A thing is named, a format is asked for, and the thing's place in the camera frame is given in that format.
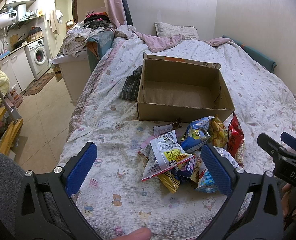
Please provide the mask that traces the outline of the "person's right hand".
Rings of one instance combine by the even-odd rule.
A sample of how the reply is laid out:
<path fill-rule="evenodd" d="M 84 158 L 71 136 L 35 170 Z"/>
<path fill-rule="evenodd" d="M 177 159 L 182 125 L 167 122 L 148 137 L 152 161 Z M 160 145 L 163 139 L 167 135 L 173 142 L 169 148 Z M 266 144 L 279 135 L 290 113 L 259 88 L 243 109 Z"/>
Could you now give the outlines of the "person's right hand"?
<path fill-rule="evenodd" d="M 296 188 L 286 183 L 282 188 L 283 197 L 281 200 L 283 217 L 292 214 L 296 207 Z"/>

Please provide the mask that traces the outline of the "person's left hand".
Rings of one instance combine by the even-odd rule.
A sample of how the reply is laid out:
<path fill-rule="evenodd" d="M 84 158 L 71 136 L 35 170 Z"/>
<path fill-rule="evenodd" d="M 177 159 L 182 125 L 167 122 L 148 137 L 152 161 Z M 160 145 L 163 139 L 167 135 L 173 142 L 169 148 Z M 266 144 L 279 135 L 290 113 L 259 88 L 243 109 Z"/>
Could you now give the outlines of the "person's left hand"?
<path fill-rule="evenodd" d="M 139 228 L 128 235 L 119 236 L 113 240 L 150 240 L 152 232 L 148 228 Z"/>

